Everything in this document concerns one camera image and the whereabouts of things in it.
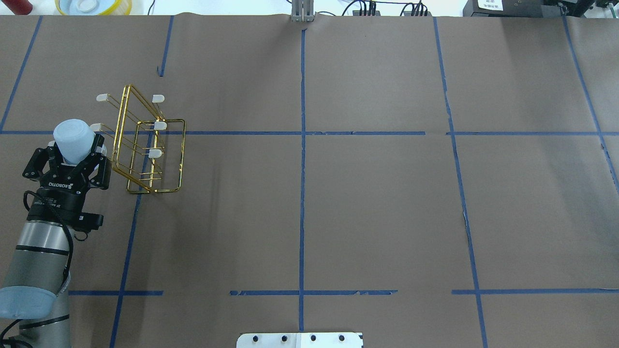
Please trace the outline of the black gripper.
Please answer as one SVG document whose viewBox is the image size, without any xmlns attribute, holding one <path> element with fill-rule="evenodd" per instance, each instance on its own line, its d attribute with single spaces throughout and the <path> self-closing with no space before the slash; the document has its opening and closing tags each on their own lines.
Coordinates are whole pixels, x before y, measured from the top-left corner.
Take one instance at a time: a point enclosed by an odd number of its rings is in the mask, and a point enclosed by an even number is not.
<svg viewBox="0 0 619 348">
<path fill-rule="evenodd" d="M 79 232 L 97 231 L 103 224 L 101 214 L 83 212 L 87 191 L 110 187 L 111 161 L 103 154 L 104 137 L 96 134 L 90 152 L 75 167 L 60 164 L 60 149 L 55 141 L 37 148 L 22 176 L 38 181 L 28 221 L 60 223 Z"/>
</svg>

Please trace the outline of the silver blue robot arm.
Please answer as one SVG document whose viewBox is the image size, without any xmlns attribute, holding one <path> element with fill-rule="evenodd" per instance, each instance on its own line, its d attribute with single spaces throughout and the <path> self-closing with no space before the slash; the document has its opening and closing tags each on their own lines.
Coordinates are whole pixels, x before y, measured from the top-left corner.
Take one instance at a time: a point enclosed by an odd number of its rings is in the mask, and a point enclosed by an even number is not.
<svg viewBox="0 0 619 348">
<path fill-rule="evenodd" d="M 22 173 L 36 181 L 25 191 L 28 212 L 1 287 L 3 348 L 70 348 L 69 291 L 76 232 L 88 235 L 103 224 L 84 212 L 87 192 L 110 185 L 111 161 L 104 138 L 95 135 L 84 158 L 70 164 L 59 145 L 37 148 Z"/>
</svg>

